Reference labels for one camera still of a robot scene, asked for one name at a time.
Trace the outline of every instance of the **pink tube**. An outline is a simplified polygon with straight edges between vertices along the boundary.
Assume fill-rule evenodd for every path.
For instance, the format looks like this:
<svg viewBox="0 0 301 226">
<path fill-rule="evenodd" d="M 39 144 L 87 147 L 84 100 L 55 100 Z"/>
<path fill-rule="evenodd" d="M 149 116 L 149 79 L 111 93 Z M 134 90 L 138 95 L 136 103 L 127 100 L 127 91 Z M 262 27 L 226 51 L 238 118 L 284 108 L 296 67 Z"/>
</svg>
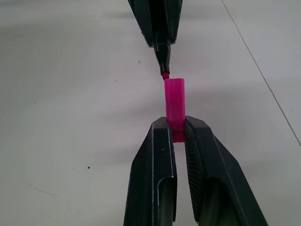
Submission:
<svg viewBox="0 0 301 226">
<path fill-rule="evenodd" d="M 166 120 L 173 133 L 173 141 L 184 142 L 185 89 L 184 79 L 165 79 Z"/>
</svg>

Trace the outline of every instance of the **pink plastic cap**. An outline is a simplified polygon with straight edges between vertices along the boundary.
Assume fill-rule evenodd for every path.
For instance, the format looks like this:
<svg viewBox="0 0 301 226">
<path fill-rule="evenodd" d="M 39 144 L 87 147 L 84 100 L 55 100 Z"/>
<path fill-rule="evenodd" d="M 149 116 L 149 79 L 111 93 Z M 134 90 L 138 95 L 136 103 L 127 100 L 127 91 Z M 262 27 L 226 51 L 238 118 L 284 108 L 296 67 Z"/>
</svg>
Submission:
<svg viewBox="0 0 301 226">
<path fill-rule="evenodd" d="M 184 142 L 185 89 L 184 79 L 165 79 L 166 119 L 173 133 L 173 141 Z"/>
</svg>

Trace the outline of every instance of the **gray line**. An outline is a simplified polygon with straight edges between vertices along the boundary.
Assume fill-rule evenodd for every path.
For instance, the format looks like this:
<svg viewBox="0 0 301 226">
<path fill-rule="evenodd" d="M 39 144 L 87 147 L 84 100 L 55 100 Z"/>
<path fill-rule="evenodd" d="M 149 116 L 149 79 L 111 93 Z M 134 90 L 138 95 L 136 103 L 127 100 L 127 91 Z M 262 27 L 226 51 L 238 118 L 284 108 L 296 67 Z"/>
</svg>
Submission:
<svg viewBox="0 0 301 226">
<path fill-rule="evenodd" d="M 239 33 L 240 37 L 241 37 L 241 39 L 243 40 L 243 42 L 244 42 L 244 44 L 245 44 L 246 48 L 248 49 L 248 51 L 249 51 L 249 53 L 250 53 L 250 55 L 251 55 L 251 57 L 252 57 L 253 61 L 255 62 L 256 66 L 257 66 L 257 68 L 258 68 L 258 70 L 259 70 L 259 72 L 260 72 L 260 74 L 261 74 L 261 76 L 262 76 L 262 78 L 263 78 L 263 80 L 264 80 L 264 81 L 265 81 L 265 83 L 267 84 L 267 86 L 268 86 L 268 88 L 269 88 L 270 92 L 272 93 L 272 95 L 273 95 L 273 97 L 274 97 L 274 99 L 275 99 L 275 101 L 276 101 L 277 105 L 279 106 L 279 108 L 280 108 L 280 110 L 281 110 L 281 112 L 282 112 L 282 114 L 283 114 L 283 116 L 284 116 L 284 118 L 285 118 L 285 120 L 286 120 L 287 124 L 288 124 L 288 125 L 289 125 L 289 127 L 291 128 L 291 131 L 293 132 L 293 134 L 294 134 L 294 136 L 295 136 L 296 140 L 298 141 L 298 144 L 299 144 L 299 146 L 301 147 L 301 142 L 300 142 L 300 140 L 298 139 L 298 137 L 297 137 L 297 135 L 296 135 L 295 131 L 293 130 L 293 128 L 292 128 L 292 126 L 291 126 L 290 122 L 288 121 L 288 119 L 287 119 L 286 115 L 284 114 L 284 111 L 282 110 L 282 107 L 280 106 L 280 104 L 279 104 L 278 100 L 276 99 L 276 97 L 275 97 L 275 94 L 273 93 L 273 91 L 272 91 L 271 87 L 269 86 L 269 84 L 268 84 L 267 80 L 266 80 L 266 79 L 265 79 L 265 77 L 263 76 L 263 74 L 262 74 L 262 72 L 261 72 L 261 70 L 260 70 L 260 68 L 259 68 L 259 66 L 258 66 L 258 64 L 257 64 L 257 62 L 255 61 L 255 59 L 254 59 L 254 57 L 253 57 L 253 55 L 252 55 L 252 53 L 251 53 L 251 51 L 250 51 L 250 49 L 249 49 L 249 47 L 247 46 L 247 44 L 246 44 L 246 42 L 245 42 L 245 40 L 244 40 L 243 36 L 241 35 L 241 33 L 240 33 L 240 31 L 239 31 L 239 29 L 238 29 L 238 27 L 237 27 L 236 23 L 234 22 L 234 19 L 233 19 L 233 17 L 231 16 L 231 14 L 230 14 L 230 12 L 229 12 L 228 8 L 226 7 L 226 5 L 225 5 L 224 1 L 223 1 L 223 0 L 221 0 L 221 1 L 222 1 L 222 3 L 223 3 L 224 7 L 226 8 L 226 10 L 227 10 L 227 12 L 228 12 L 229 16 L 231 17 L 231 19 L 232 19 L 232 21 L 233 21 L 233 23 L 234 23 L 234 25 L 235 25 L 235 27 L 236 27 L 236 29 L 237 29 L 237 31 L 238 31 L 238 33 Z"/>
</svg>

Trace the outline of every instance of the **pink marker cap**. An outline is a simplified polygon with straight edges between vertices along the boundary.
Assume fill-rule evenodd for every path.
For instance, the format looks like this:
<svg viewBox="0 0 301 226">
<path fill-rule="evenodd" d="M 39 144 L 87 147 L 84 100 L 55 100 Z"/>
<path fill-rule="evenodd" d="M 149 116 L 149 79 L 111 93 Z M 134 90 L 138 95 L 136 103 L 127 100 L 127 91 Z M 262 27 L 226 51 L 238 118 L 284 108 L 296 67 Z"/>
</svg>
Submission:
<svg viewBox="0 0 301 226">
<path fill-rule="evenodd" d="M 173 133 L 173 142 L 184 142 L 185 89 L 184 79 L 165 79 L 166 120 Z"/>
</svg>

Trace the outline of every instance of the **white table surface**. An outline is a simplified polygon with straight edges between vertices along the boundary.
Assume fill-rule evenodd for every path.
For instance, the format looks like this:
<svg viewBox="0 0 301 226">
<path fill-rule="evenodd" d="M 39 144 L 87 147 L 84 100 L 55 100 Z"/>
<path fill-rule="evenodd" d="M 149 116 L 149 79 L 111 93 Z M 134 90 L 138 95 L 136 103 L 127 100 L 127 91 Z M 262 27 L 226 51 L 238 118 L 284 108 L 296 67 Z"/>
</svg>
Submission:
<svg viewBox="0 0 301 226">
<path fill-rule="evenodd" d="M 187 114 L 239 161 L 269 225 L 300 225 L 300 146 L 221 1 L 184 1 L 170 67 Z M 164 115 L 126 0 L 0 2 L 1 226 L 121 226 L 131 161 Z M 174 225 L 195 225 L 183 144 L 175 152 Z"/>
</svg>

